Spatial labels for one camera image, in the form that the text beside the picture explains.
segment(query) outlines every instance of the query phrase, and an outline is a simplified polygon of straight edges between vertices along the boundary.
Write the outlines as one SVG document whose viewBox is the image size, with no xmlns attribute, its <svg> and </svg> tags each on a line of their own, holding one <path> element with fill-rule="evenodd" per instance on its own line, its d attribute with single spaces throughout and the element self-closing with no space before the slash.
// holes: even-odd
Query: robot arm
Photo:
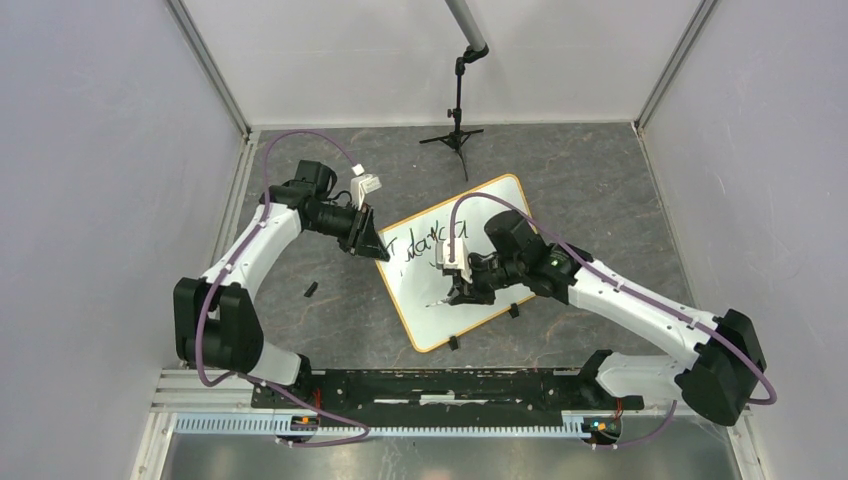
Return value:
<svg viewBox="0 0 848 480">
<path fill-rule="evenodd" d="M 228 273 L 213 297 L 203 334 L 204 363 L 297 388 L 309 373 L 305 357 L 265 341 L 253 300 L 271 266 L 304 230 L 330 235 L 342 251 L 388 261 L 389 253 L 374 228 L 373 210 L 363 202 L 363 191 L 377 186 L 375 177 L 356 177 L 354 203 L 335 205 L 328 197 L 336 183 L 328 167 L 302 160 L 295 178 L 272 186 L 268 215 L 260 205 L 248 227 L 227 254 L 200 278 L 183 278 L 174 288 L 177 355 L 195 359 L 197 322 L 211 279 Z M 370 181 L 371 185 L 363 186 Z M 229 259 L 238 257 L 234 265 Z"/>
<path fill-rule="evenodd" d="M 733 425 L 757 384 L 753 373 L 707 333 L 621 291 L 636 290 L 686 314 L 730 340 L 760 370 L 765 360 L 751 320 L 729 310 L 724 317 L 669 300 L 612 271 L 589 253 L 573 248 L 588 265 L 618 281 L 611 285 L 556 244 L 546 244 L 515 211 L 492 217 L 484 231 L 495 247 L 487 256 L 467 253 L 457 244 L 455 260 L 449 245 L 436 249 L 436 266 L 452 277 L 449 305 L 491 305 L 495 292 L 523 284 L 536 295 L 554 298 L 602 315 L 651 341 L 668 356 L 625 356 L 597 352 L 590 360 L 595 379 L 610 395 L 641 395 L 682 399 L 704 416 L 722 425 Z"/>
</svg>

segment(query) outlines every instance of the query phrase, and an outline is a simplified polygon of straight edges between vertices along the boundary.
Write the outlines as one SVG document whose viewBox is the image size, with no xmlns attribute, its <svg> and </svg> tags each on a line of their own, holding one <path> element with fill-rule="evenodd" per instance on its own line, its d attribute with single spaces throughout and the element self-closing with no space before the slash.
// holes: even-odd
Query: purple cable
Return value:
<svg viewBox="0 0 848 480">
<path fill-rule="evenodd" d="M 284 133 L 277 135 L 276 137 L 274 137 L 273 140 L 271 140 L 268 143 L 268 147 L 265 149 L 265 154 L 262 156 L 262 184 L 263 184 L 263 188 L 264 188 L 265 206 L 262 209 L 262 216 L 260 217 L 261 222 L 264 222 L 265 220 L 267 220 L 268 215 L 270 215 L 270 213 L 271 213 L 271 191 L 270 191 L 270 187 L 268 186 L 268 156 L 271 153 L 271 149 L 274 147 L 274 145 L 278 141 L 280 141 L 280 140 L 282 140 L 286 137 L 290 137 L 292 135 L 298 135 L 298 134 L 315 135 L 315 136 L 323 138 L 324 140 L 332 143 L 336 148 L 339 149 L 339 151 L 342 153 L 342 155 L 344 155 L 348 159 L 351 167 L 355 167 L 357 165 L 356 162 L 354 162 L 353 157 L 351 157 L 350 153 L 347 150 L 345 150 L 344 147 L 342 147 L 338 142 L 336 142 L 332 138 L 328 137 L 327 135 L 324 135 L 321 132 L 316 132 L 314 130 L 291 130 L 291 131 L 284 132 Z M 212 282 L 212 285 L 209 287 L 209 292 L 207 292 L 206 297 L 203 299 L 203 305 L 200 308 L 200 317 L 197 319 L 197 331 L 195 332 L 195 338 L 194 338 L 194 363 L 197 366 L 197 376 L 200 378 L 200 383 L 202 383 L 203 385 L 205 385 L 207 387 L 214 387 L 215 385 L 218 385 L 219 383 L 224 381 L 224 379 L 235 374 L 235 372 L 227 372 L 227 373 L 222 374 L 221 376 L 219 376 L 218 378 L 216 378 L 214 380 L 209 380 L 209 377 L 206 376 L 206 367 L 203 364 L 203 333 L 206 329 L 206 318 L 209 315 L 209 310 L 212 307 L 212 298 L 215 296 L 215 292 L 218 290 L 218 287 L 221 286 L 221 282 L 224 281 L 224 278 L 226 278 L 227 274 L 229 273 L 229 271 L 227 270 L 227 266 L 235 265 L 238 258 L 241 256 L 242 253 L 244 253 L 244 250 L 248 247 L 248 245 L 250 245 L 250 242 L 252 242 L 253 239 L 256 238 L 256 235 L 259 233 L 259 230 L 261 230 L 261 229 L 262 229 L 262 226 L 260 224 L 256 224 L 256 225 L 253 226 L 253 229 L 251 229 L 250 233 L 248 233 L 248 235 L 247 235 L 247 237 L 245 237 L 244 241 L 241 242 L 238 245 L 238 247 L 236 247 L 236 249 L 233 251 L 233 254 L 230 255 L 230 258 L 227 259 L 224 268 L 222 268 L 221 271 L 218 272 L 218 275 L 215 277 L 215 280 Z M 249 377 L 249 376 L 245 376 L 245 377 L 248 378 L 250 381 L 253 381 L 255 383 L 259 383 L 259 382 L 264 381 L 264 380 L 261 380 L 261 379 L 255 378 L 255 377 Z M 267 382 L 267 385 L 272 390 L 283 395 L 284 397 L 288 398 L 289 400 L 296 403 L 297 405 L 300 405 L 301 407 L 306 408 L 307 410 L 311 410 L 311 411 L 317 413 L 318 415 L 323 415 L 327 418 L 332 418 L 333 420 L 336 420 L 338 422 L 347 423 L 348 425 L 358 427 L 358 428 L 362 428 L 362 429 L 365 430 L 362 434 L 354 436 L 354 437 L 350 437 L 350 438 L 342 438 L 342 439 L 339 439 L 339 440 L 331 440 L 331 441 L 328 441 L 328 442 L 320 442 L 320 443 L 296 444 L 296 445 L 293 445 L 293 446 L 303 447 L 303 448 L 312 448 L 312 447 L 329 447 L 329 446 L 334 446 L 334 445 L 344 445 L 344 444 L 347 444 L 347 443 L 358 442 L 358 441 L 364 439 L 368 435 L 368 433 L 371 431 L 370 428 L 368 428 L 364 424 L 359 423 L 355 420 L 351 420 L 349 418 L 345 418 L 345 417 L 342 417 L 342 416 L 339 416 L 339 415 L 335 415 L 333 413 L 329 413 L 329 412 L 324 411 L 324 410 L 322 410 L 318 407 L 313 407 L 312 405 L 309 405 L 308 403 L 306 403 L 306 402 L 300 400 L 299 398 L 297 398 L 296 396 L 292 395 L 291 393 L 286 391 L 286 389 L 284 389 L 283 387 L 281 387 L 277 384 Z"/>
<path fill-rule="evenodd" d="M 622 443 L 614 443 L 612 445 L 599 445 L 592 444 L 592 449 L 595 450 L 618 450 L 619 448 L 625 447 L 635 447 L 636 445 L 641 445 L 645 442 L 650 442 L 651 440 L 660 436 L 662 432 L 671 425 L 671 419 L 674 418 L 674 411 L 677 410 L 677 400 L 671 402 L 671 406 L 668 408 L 668 413 L 665 415 L 660 426 L 656 428 L 653 432 L 645 435 L 644 437 L 637 438 L 636 440 L 628 440 Z"/>
<path fill-rule="evenodd" d="M 254 385 L 257 385 L 257 386 L 261 386 L 262 382 L 263 382 L 263 380 L 256 378 L 256 377 L 251 377 L 250 375 L 239 375 L 239 376 L 244 378 L 245 380 L 247 380 L 249 382 L 252 382 Z M 367 425 L 365 425 L 363 423 L 359 423 L 356 420 L 351 420 L 349 418 L 342 417 L 341 415 L 336 415 L 335 413 L 330 413 L 326 410 L 323 410 L 321 408 L 310 405 L 310 404 L 304 402 L 303 400 L 297 398 L 294 394 L 292 394 L 291 392 L 289 392 L 288 390 L 286 390 L 282 386 L 277 385 L 276 383 L 265 382 L 265 384 L 268 386 L 268 388 L 279 393 L 280 395 L 287 398 L 288 400 L 290 400 L 292 403 L 298 405 L 299 407 L 305 408 L 307 410 L 311 410 L 311 411 L 313 411 L 313 412 L 315 412 L 318 415 L 321 415 L 323 417 L 330 418 L 330 419 L 335 420 L 337 422 L 346 423 L 350 426 L 361 428 L 363 430 L 362 433 L 360 433 L 359 435 L 353 436 L 353 437 L 340 438 L 340 439 L 337 439 L 337 440 L 328 440 L 326 442 L 290 443 L 289 446 L 292 447 L 292 448 L 335 447 L 335 446 L 338 446 L 338 445 L 345 445 L 345 444 L 348 444 L 348 443 L 354 443 L 354 442 L 358 442 L 360 440 L 364 440 L 365 437 L 367 437 L 368 434 L 371 432 L 371 427 L 368 427 Z"/>
</svg>

